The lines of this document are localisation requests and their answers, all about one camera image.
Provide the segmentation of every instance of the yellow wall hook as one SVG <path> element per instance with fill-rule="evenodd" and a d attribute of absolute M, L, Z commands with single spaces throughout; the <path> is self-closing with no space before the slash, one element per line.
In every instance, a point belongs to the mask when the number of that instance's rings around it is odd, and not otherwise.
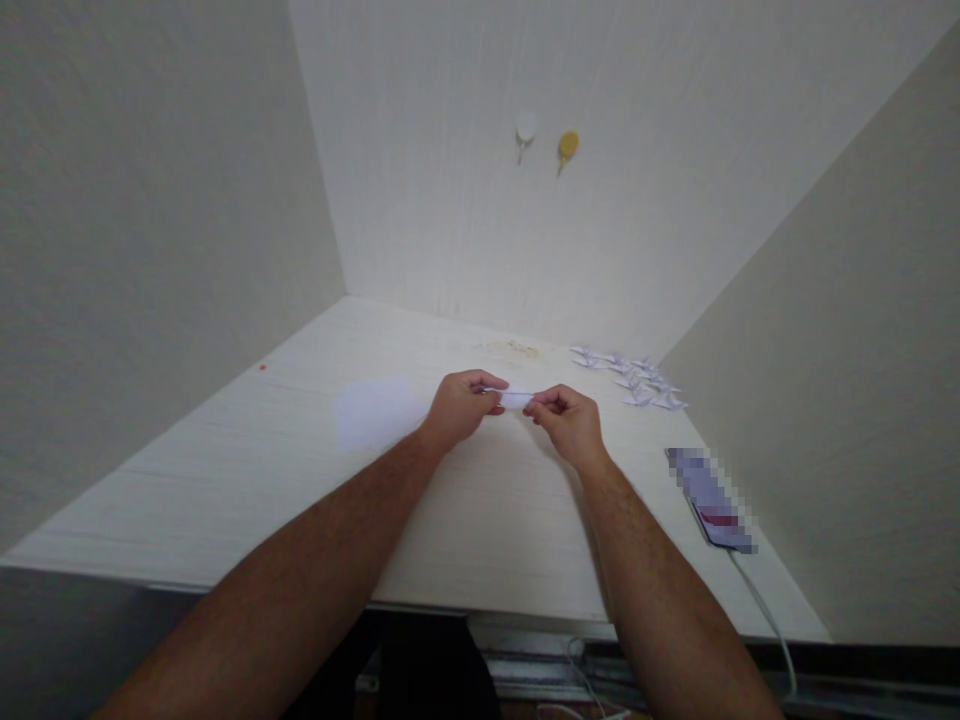
<path fill-rule="evenodd" d="M 560 155 L 560 167 L 557 169 L 557 177 L 563 172 L 563 166 L 567 160 L 572 158 L 577 152 L 577 146 L 580 145 L 580 136 L 573 130 L 565 132 L 560 138 L 560 145 L 557 146 L 557 153 Z"/>

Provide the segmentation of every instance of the left hand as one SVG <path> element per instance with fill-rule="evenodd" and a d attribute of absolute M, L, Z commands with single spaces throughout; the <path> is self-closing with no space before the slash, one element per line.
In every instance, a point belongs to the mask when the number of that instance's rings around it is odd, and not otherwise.
<path fill-rule="evenodd" d="M 487 387 L 506 390 L 510 383 L 483 370 L 447 375 L 417 432 L 441 452 L 450 452 L 476 432 L 484 415 L 503 415 L 504 409 L 497 407 L 500 393 L 484 393 Z"/>

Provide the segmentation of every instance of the white desk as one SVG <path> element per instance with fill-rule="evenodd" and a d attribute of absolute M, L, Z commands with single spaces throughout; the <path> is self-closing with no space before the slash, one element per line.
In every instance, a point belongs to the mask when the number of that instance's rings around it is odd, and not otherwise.
<path fill-rule="evenodd" d="M 708 546 L 665 447 L 699 447 L 683 412 L 620 403 L 610 371 L 552 346 L 347 297 L 12 548 L 2 563 L 207 588 L 370 462 L 337 449 L 350 382 L 482 367 L 528 390 L 564 382 L 600 405 L 610 453 L 741 634 L 772 635 L 726 553 Z M 508 412 L 451 453 L 377 587 L 380 602 L 607 619 L 576 483 L 545 433 Z M 757 527 L 745 562 L 785 634 L 829 640 Z"/>

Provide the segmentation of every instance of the smartphone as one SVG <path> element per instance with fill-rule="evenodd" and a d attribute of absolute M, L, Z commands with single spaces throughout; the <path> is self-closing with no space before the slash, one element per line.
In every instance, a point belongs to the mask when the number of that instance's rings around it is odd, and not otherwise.
<path fill-rule="evenodd" d="M 725 550 L 755 553 L 757 548 L 717 480 L 706 453 L 699 448 L 667 448 L 666 454 L 677 486 L 683 490 L 704 539 Z"/>

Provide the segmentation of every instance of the white wall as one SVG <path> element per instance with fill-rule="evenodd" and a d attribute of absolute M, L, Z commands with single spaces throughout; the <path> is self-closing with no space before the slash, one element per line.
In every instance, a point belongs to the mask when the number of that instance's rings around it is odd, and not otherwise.
<path fill-rule="evenodd" d="M 347 290 L 662 356 L 956 0 L 291 0 Z M 516 164 L 515 117 L 540 129 Z M 556 178 L 556 147 L 580 133 Z"/>
<path fill-rule="evenodd" d="M 960 25 L 663 363 L 838 642 L 960 643 Z"/>
<path fill-rule="evenodd" d="M 8 3 L 0 548 L 343 295 L 287 8 Z"/>

